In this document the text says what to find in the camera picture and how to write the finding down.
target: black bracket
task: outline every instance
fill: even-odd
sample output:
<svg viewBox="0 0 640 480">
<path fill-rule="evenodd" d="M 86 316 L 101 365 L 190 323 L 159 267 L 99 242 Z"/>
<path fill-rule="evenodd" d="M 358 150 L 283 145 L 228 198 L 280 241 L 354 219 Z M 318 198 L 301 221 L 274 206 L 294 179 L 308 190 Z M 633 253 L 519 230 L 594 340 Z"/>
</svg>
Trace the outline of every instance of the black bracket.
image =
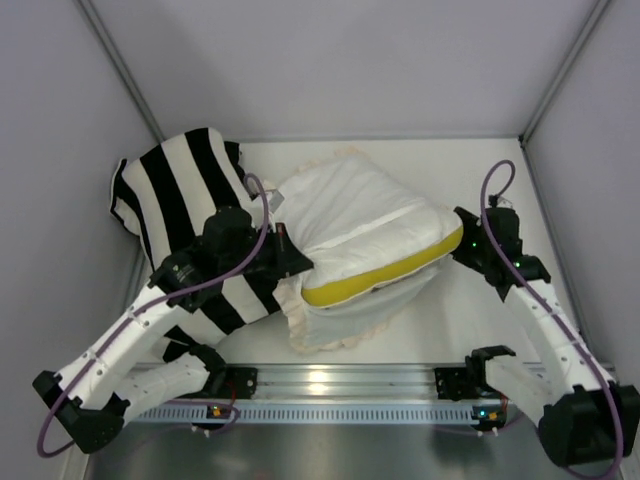
<svg viewBox="0 0 640 480">
<path fill-rule="evenodd" d="M 492 205 L 487 209 L 487 219 L 509 261 L 527 281 L 544 280 L 549 283 L 551 276 L 540 259 L 522 253 L 518 214 L 510 208 L 497 207 L 497 198 L 493 198 Z M 480 219 L 462 207 L 456 207 L 454 211 L 462 221 L 464 235 L 458 248 L 451 252 L 453 259 L 483 275 L 504 301 L 509 289 L 518 285 L 516 278 L 498 256 Z"/>
<path fill-rule="evenodd" d="M 62 394 L 60 377 L 44 371 L 33 381 L 33 388 L 51 408 Z M 80 401 L 64 399 L 56 412 L 56 418 L 84 453 L 94 453 L 111 442 L 122 430 L 123 415 L 130 405 L 115 393 L 102 410 L 87 410 Z"/>
<path fill-rule="evenodd" d="M 200 285 L 238 265 L 253 249 L 260 232 L 252 226 L 251 215 L 237 207 L 223 207 L 209 217 L 202 235 L 185 248 L 166 257 L 151 275 L 149 285 L 173 293 Z M 264 244 L 243 274 L 260 274 L 277 282 L 313 268 L 313 262 L 293 244 L 284 223 L 269 229 Z M 189 313 L 222 293 L 222 283 L 167 301 Z"/>
<path fill-rule="evenodd" d="M 479 348 L 465 358 L 464 367 L 434 369 L 438 399 L 457 402 L 500 398 L 500 393 L 487 384 L 484 366 L 487 360 L 501 355 L 515 356 L 515 352 L 503 345 Z M 479 423 L 472 427 L 487 432 L 493 428 L 504 427 L 507 413 L 499 406 L 474 406 L 473 418 Z"/>
<path fill-rule="evenodd" d="M 182 398 L 217 398 L 231 400 L 233 390 L 235 390 L 236 400 L 250 400 L 256 393 L 258 385 L 258 369 L 250 367 L 234 367 L 227 365 L 224 376 L 220 377 L 213 387 L 211 382 L 207 382 L 202 390 L 196 393 L 185 395 Z"/>
<path fill-rule="evenodd" d="M 631 454 L 640 422 L 640 395 L 634 386 L 613 382 L 609 390 L 622 425 L 623 456 Z M 546 405 L 538 424 L 542 448 L 560 466 L 611 459 L 616 439 L 613 420 L 602 390 L 587 392 L 574 387 L 555 405 Z"/>
</svg>

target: yellow pillow trim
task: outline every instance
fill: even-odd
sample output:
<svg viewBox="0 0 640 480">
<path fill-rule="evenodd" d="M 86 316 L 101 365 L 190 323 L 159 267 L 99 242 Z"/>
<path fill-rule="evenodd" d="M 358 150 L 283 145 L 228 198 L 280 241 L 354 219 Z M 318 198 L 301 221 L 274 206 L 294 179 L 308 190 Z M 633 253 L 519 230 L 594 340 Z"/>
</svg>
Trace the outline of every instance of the yellow pillow trim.
<svg viewBox="0 0 640 480">
<path fill-rule="evenodd" d="M 303 288 L 302 298 L 313 307 L 328 307 L 366 292 L 381 283 L 407 275 L 455 250 L 462 241 L 462 226 L 441 242 L 403 260 L 370 272 L 328 283 L 317 288 Z"/>
</svg>

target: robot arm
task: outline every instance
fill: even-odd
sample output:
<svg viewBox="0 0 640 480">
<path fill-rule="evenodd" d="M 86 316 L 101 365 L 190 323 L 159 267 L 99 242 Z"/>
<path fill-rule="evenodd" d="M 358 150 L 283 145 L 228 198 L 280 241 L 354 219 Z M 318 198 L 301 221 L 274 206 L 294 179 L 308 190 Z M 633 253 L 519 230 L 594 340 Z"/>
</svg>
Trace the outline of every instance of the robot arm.
<svg viewBox="0 0 640 480">
<path fill-rule="evenodd" d="M 620 416 L 623 454 L 628 456 L 640 421 L 640 395 L 635 387 L 615 382 L 589 352 L 562 310 L 542 262 L 522 253 L 516 212 L 498 207 L 496 197 L 490 197 L 490 204 L 486 218 L 500 248 L 552 311 L 520 285 L 497 254 L 481 220 L 460 207 L 456 213 L 462 219 L 464 235 L 453 258 L 484 275 L 496 289 L 540 355 L 548 381 L 533 375 L 515 352 L 504 346 L 474 350 L 465 361 L 467 378 L 477 391 L 507 396 L 538 427 L 545 452 L 559 466 L 615 456 L 613 418 L 601 387 L 604 380 Z"/>
<path fill-rule="evenodd" d="M 221 283 L 202 290 L 197 286 L 238 265 L 257 238 L 247 212 L 219 211 L 207 220 L 202 236 L 162 262 L 133 304 L 98 341 L 58 372 L 38 375 L 34 388 L 49 408 L 62 399 L 55 416 L 84 453 L 103 448 L 150 408 L 186 394 L 216 394 L 226 364 L 206 345 L 195 346 L 161 367 L 130 372 L 158 339 L 221 293 Z M 243 273 L 263 272 L 280 279 L 312 267 L 291 243 L 285 226 L 276 224 Z M 191 292 L 166 298 L 185 289 Z M 166 299 L 149 306 L 160 298 Z"/>
</svg>

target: gray wall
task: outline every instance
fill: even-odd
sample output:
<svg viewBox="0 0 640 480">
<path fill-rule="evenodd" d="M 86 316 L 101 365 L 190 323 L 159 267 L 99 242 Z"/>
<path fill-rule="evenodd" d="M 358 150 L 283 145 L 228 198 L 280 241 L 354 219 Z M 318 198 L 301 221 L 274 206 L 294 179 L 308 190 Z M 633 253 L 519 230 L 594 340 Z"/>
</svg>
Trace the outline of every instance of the gray wall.
<svg viewBox="0 0 640 480">
<path fill-rule="evenodd" d="M 167 136 L 516 136 L 590 0 L 94 0 Z"/>
<path fill-rule="evenodd" d="M 71 1 L 2 2 L 0 385 L 2 478 L 58 478 L 35 453 L 31 389 L 121 308 L 136 249 L 108 217 L 118 156 L 151 139 Z M 66 437 L 54 429 L 50 448 Z"/>
<path fill-rule="evenodd" d="M 640 2 L 614 2 L 530 145 L 597 351 L 640 385 Z"/>
</svg>

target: metal frame edge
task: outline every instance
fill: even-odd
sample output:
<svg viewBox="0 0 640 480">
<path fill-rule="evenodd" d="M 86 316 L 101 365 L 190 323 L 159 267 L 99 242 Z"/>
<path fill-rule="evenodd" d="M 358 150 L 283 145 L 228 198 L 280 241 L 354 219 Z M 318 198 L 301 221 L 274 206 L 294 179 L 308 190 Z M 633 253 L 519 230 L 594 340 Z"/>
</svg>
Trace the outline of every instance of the metal frame edge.
<svg viewBox="0 0 640 480">
<path fill-rule="evenodd" d="M 600 25 L 600 21 L 604 17 L 604 14 L 607 12 L 609 7 L 613 4 L 615 0 L 597 0 L 595 5 L 591 9 L 589 15 L 582 27 L 580 28 L 575 40 L 569 47 L 567 54 L 564 57 L 564 60 L 558 67 L 555 75 L 553 76 L 551 82 L 545 90 L 545 93 L 542 95 L 538 106 L 535 108 L 533 115 L 527 122 L 522 135 L 520 136 L 520 142 L 522 145 L 526 145 L 531 137 L 535 133 L 538 125 L 540 125 L 543 117 L 549 111 L 553 101 L 556 99 L 560 89 L 564 85 L 565 81 L 569 77 L 569 74 L 573 71 L 573 67 L 576 64 L 576 61 L 581 56 L 582 52 L 585 50 L 589 40 L 593 37 L 593 34 Z"/>
<path fill-rule="evenodd" d="M 100 13 L 96 9 L 92 0 L 73 0 L 73 2 L 78 7 L 80 14 L 87 22 L 87 25 L 96 36 L 98 43 L 104 50 L 104 53 L 107 55 L 109 63 L 111 67 L 118 75 L 122 85 L 127 91 L 131 101 L 135 105 L 142 121 L 145 126 L 149 130 L 149 133 L 153 136 L 153 138 L 158 141 L 158 143 L 165 140 L 165 136 L 162 133 L 162 129 L 160 128 L 160 124 L 156 120 L 149 104 L 144 98 L 138 83 L 135 78 L 131 74 L 129 70 L 129 66 L 127 65 L 124 57 L 120 53 L 116 43 L 111 36 L 111 33 L 107 29 L 106 25 L 102 21 L 102 17 Z"/>
<path fill-rule="evenodd" d="M 542 219 L 544 221 L 545 227 L 549 232 L 549 237 L 551 239 L 551 247 L 553 248 L 553 253 L 556 256 L 558 261 L 558 267 L 560 269 L 560 276 L 562 277 L 562 281 L 567 287 L 567 293 L 569 297 L 569 302 L 571 303 L 571 308 L 575 315 L 575 320 L 580 330 L 580 333 L 584 337 L 587 344 L 591 347 L 593 345 L 592 337 L 589 333 L 589 328 L 584 321 L 584 309 L 582 308 L 582 304 L 580 303 L 577 288 L 575 286 L 575 282 L 573 281 L 573 277 L 569 273 L 569 267 L 566 261 L 566 255 L 561 246 L 560 238 L 558 235 L 558 230 L 555 227 L 555 224 L 551 217 L 551 209 L 549 207 L 549 202 L 547 201 L 540 185 L 542 184 L 540 180 L 540 174 L 538 173 L 534 162 L 531 161 L 531 157 L 527 150 L 526 143 L 523 142 L 523 139 L 520 138 L 520 146 L 522 148 L 522 156 L 524 157 L 524 163 L 527 166 L 527 171 L 529 172 L 529 176 L 531 177 L 531 183 L 533 184 L 533 190 L 536 195 L 536 199 L 538 204 L 540 205 L 540 210 L 542 211 Z"/>
</svg>

